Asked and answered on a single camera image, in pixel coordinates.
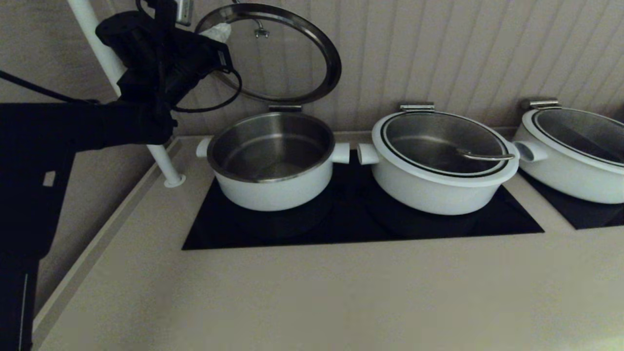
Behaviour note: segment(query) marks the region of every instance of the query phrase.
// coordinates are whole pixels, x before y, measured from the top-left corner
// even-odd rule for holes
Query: black panel
[[[597,204],[577,199],[547,186],[522,170],[519,173],[576,229],[624,225],[624,204]]]
[[[183,250],[275,245],[334,244],[544,232],[500,187],[492,201],[466,215],[434,215],[386,194],[370,166],[334,165],[329,186],[290,210],[258,212],[229,201],[217,181],[208,191]]]

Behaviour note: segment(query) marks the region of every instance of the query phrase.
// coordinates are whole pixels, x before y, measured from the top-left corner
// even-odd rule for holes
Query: cooking pot
[[[270,112],[237,122],[203,139],[221,190],[235,204],[258,211],[291,209],[329,184],[332,162],[349,163],[349,144],[334,141],[321,120],[298,112]]]
[[[278,211],[302,205],[320,194],[328,185],[332,163],[349,163],[349,144],[336,144],[329,127],[321,120],[301,113],[300,104],[316,101],[329,94],[338,84],[341,61],[329,38],[302,17],[279,7],[262,4],[232,4],[207,14],[196,31],[204,32],[220,24],[247,21],[255,31],[239,26],[232,29],[230,51],[246,87],[242,94],[280,106],[270,106],[271,112],[238,121],[213,138],[206,138],[197,147],[197,155],[206,157],[225,196],[236,205],[258,211]],[[283,57],[295,57],[288,67],[300,63],[302,40],[317,48],[325,60],[325,77],[310,91],[295,89],[298,81],[269,75],[270,65],[258,73],[259,53],[280,55],[264,58],[266,62]],[[235,86],[224,75],[217,78]],[[284,82],[288,91],[267,92]]]
[[[520,168],[579,199],[624,202],[624,124],[562,108],[556,99],[524,101],[528,109],[514,136]]]
[[[459,215],[485,206],[518,169],[518,150],[491,128],[431,103],[401,106],[379,120],[373,144],[360,144],[379,186],[424,212]]]

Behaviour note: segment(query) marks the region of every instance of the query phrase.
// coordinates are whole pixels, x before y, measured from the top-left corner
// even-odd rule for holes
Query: lid hinge
[[[401,104],[399,108],[403,112],[416,112],[416,111],[429,111],[436,110],[436,105],[433,102],[415,102],[413,104]]]
[[[271,112],[301,112],[301,105],[269,105]]]
[[[535,97],[520,101],[520,108],[523,110],[544,110],[544,109],[560,109],[561,104],[556,97]]]

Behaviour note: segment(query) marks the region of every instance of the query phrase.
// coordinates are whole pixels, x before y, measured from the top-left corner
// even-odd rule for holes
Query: white pot
[[[373,176],[379,186],[396,200],[417,210],[442,215],[459,215],[476,211],[485,206],[499,186],[510,179],[518,169],[518,150],[513,144],[492,129],[465,117],[457,117],[484,128],[515,156],[508,161],[496,162],[495,172],[462,177],[449,172],[440,174],[427,167],[416,167],[406,162],[384,142],[383,126],[386,121],[404,114],[386,116],[373,128],[373,145],[360,144],[358,157],[362,164],[372,164]]]
[[[220,167],[219,162],[216,161],[214,157],[214,153],[218,153],[215,151],[216,146],[214,146],[217,140],[221,140],[225,144],[245,145],[281,135],[280,133],[284,133],[282,128],[286,128],[288,125],[291,127],[294,126],[294,129],[298,128],[300,131],[308,132],[311,129],[317,128],[319,130],[317,134],[321,134],[326,138],[324,147],[327,149],[324,151],[324,156],[318,161],[316,159],[313,160],[314,163],[310,163],[306,169],[288,176],[255,179]],[[257,133],[258,135],[245,135],[244,138],[246,139],[241,136],[242,134],[252,133]],[[286,147],[283,150],[288,152],[288,150],[291,149]],[[298,157],[306,157],[306,155],[308,154],[300,152]],[[205,138],[197,147],[197,156],[208,158],[208,161],[215,171],[215,177],[219,182],[221,190],[225,196],[236,205],[257,211],[278,211],[302,205],[320,194],[329,184],[333,163],[349,163],[349,144],[335,144],[329,127],[314,117],[299,113],[272,112],[244,119],[234,126],[231,126],[231,128],[225,130],[214,139]],[[273,162],[271,158],[279,157],[275,156],[275,154],[264,154],[262,152],[256,156],[256,159],[253,160],[256,164],[253,167],[250,166],[251,168],[262,168],[265,166],[265,163],[268,164],[267,166],[271,166]],[[243,158],[240,165],[244,167],[250,163],[252,163],[251,160]]]
[[[561,111],[582,112],[613,121],[585,111]],[[514,144],[520,151],[520,168],[564,194],[602,204],[623,203],[624,165],[601,161],[546,135],[536,126],[534,116],[538,112],[537,109],[526,112],[514,136]]]

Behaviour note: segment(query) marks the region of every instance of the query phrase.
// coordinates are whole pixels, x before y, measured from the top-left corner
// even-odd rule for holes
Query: black cooktop
[[[518,172],[576,229],[624,225],[624,204],[597,204],[577,199],[547,186],[523,170]]]
[[[542,233],[542,228],[505,189],[481,210],[434,215],[412,209],[380,188],[370,166],[334,164],[332,179],[312,201],[294,209],[258,212],[229,201],[213,181],[183,250],[276,245]]]

